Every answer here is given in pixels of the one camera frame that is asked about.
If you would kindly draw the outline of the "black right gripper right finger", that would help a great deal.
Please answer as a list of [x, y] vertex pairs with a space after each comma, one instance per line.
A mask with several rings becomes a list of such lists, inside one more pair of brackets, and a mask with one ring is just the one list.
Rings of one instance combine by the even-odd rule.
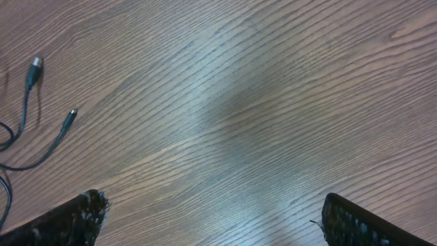
[[336, 193], [329, 193], [316, 224], [330, 246], [433, 246]]

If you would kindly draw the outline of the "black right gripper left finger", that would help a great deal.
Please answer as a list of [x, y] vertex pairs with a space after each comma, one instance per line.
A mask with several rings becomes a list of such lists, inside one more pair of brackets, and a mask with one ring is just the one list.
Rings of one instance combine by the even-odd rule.
[[92, 246], [108, 208], [103, 192], [88, 190], [1, 235], [1, 246]]

